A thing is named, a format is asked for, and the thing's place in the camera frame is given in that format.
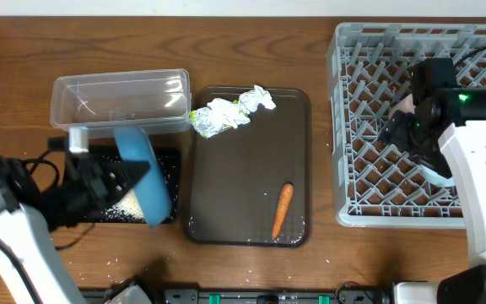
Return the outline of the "brown serving tray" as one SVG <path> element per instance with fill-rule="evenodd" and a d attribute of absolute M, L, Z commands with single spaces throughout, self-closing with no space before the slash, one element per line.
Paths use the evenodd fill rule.
<path fill-rule="evenodd" d="M 299 247 L 311 232 L 311 102 L 298 89 L 272 89 L 276 108 L 250 123 L 192 143 L 185 231 L 195 243 Z M 279 195 L 294 195 L 272 239 Z"/>

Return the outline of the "light blue bowl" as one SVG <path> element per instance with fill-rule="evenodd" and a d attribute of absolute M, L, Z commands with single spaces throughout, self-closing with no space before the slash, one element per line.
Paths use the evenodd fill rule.
<path fill-rule="evenodd" d="M 452 177 L 446 178 L 438 174 L 437 172 L 431 170 L 427 166 L 420 165 L 421 171 L 420 175 L 432 185 L 437 187 L 454 187 L 455 181 Z"/>

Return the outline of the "pile of white rice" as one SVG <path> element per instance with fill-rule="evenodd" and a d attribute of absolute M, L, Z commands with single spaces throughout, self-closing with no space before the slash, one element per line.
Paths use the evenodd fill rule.
<path fill-rule="evenodd" d="M 143 211 L 133 190 L 129 191 L 117 204 L 106 210 L 109 220 L 122 220 L 124 222 L 144 221 Z"/>

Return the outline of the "pink white cup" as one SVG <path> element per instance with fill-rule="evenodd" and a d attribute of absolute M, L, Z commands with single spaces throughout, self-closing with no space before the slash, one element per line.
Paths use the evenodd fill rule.
<path fill-rule="evenodd" d="M 396 111 L 402 111 L 407 113 L 414 113 L 415 105 L 413 104 L 413 95 L 407 95 L 405 98 L 400 100 L 394 107 L 390 110 L 388 114 L 388 119 L 391 120 L 392 116 Z"/>

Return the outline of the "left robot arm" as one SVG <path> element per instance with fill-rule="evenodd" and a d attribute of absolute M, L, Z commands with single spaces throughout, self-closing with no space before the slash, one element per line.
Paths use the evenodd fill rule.
<path fill-rule="evenodd" d="M 65 182 L 41 191 L 33 167 L 46 159 L 0 155 L 0 275 L 17 303 L 149 302 L 133 283 L 106 291 L 81 290 L 58 255 L 51 233 L 109 209 L 149 171 L 147 161 L 109 162 L 65 157 Z"/>

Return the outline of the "crumpled white paper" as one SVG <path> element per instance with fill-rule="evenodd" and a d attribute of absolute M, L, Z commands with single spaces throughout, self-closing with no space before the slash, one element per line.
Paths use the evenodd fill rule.
<path fill-rule="evenodd" d="M 250 114 L 257 111 L 258 107 L 262 105 L 267 110 L 276 108 L 271 94 L 259 85 L 255 85 L 251 90 L 242 93 L 238 99 L 238 108 L 245 114 Z"/>

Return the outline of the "clear plastic bin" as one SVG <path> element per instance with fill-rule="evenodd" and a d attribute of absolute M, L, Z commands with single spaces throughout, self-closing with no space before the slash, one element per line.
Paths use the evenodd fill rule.
<path fill-rule="evenodd" d="M 55 80 L 51 125 L 85 128 L 90 138 L 111 138 L 114 128 L 142 128 L 150 135 L 191 128 L 189 73 L 182 68 L 93 73 Z"/>

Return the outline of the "grey dishwasher rack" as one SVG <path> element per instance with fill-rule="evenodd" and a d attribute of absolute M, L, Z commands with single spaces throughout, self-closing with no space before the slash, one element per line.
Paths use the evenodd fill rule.
<path fill-rule="evenodd" d="M 346 227 L 461 229 L 456 190 L 424 180 L 420 165 L 378 135 L 410 94 L 409 69 L 429 57 L 486 87 L 486 24 L 341 23 L 327 50 L 335 216 Z"/>

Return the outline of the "black plastic tray bin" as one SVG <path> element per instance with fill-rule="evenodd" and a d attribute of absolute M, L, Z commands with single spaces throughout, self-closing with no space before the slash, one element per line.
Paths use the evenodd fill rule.
<path fill-rule="evenodd" d="M 122 159 L 116 146 L 91 145 L 89 151 L 103 162 L 120 162 Z M 179 179 L 181 175 L 181 154 L 175 148 L 154 148 L 160 171 L 163 174 L 166 189 L 170 196 L 170 213 L 164 219 L 163 224 L 169 224 L 176 218 L 177 200 L 179 192 Z M 145 224 L 142 222 L 124 222 L 122 220 L 109 220 L 106 210 L 94 211 L 82 220 L 83 223 L 132 223 Z"/>

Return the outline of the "orange carrot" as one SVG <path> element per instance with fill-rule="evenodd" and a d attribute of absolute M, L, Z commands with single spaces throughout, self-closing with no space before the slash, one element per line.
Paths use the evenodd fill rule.
<path fill-rule="evenodd" d="M 272 239 L 275 239 L 282 230 L 284 219 L 288 213 L 289 205 L 294 195 L 294 185 L 292 183 L 286 183 L 279 195 L 278 205 L 272 228 Z"/>

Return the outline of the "dark blue plate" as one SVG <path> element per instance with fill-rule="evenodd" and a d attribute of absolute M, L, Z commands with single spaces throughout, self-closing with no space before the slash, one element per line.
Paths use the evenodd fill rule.
<path fill-rule="evenodd" d="M 116 147 L 124 161 L 144 161 L 148 171 L 134 187 L 138 204 L 149 227 L 161 224 L 171 212 L 171 199 L 163 172 L 149 141 L 141 128 L 120 127 L 114 129 Z"/>

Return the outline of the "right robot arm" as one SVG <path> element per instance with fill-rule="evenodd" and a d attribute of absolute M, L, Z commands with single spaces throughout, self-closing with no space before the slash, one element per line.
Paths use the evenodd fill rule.
<path fill-rule="evenodd" d="M 390 111 L 379 140 L 454 181 L 467 233 L 466 270 L 439 283 L 397 283 L 393 302 L 486 303 L 486 89 L 408 96 Z"/>

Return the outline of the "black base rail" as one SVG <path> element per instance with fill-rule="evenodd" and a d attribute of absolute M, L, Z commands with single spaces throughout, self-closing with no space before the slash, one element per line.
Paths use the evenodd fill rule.
<path fill-rule="evenodd" d="M 165 304 L 390 304 L 392 296 L 383 290 L 340 287 L 338 290 L 296 292 L 265 290 L 167 289 L 153 294 L 153 303 Z"/>

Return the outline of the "crumpled foil wrapper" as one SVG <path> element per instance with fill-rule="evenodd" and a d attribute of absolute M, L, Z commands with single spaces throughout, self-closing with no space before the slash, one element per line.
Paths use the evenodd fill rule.
<path fill-rule="evenodd" d="M 231 128 L 237 129 L 250 121 L 246 108 L 238 100 L 214 98 L 205 107 L 190 113 L 191 125 L 203 138 L 211 138 Z"/>

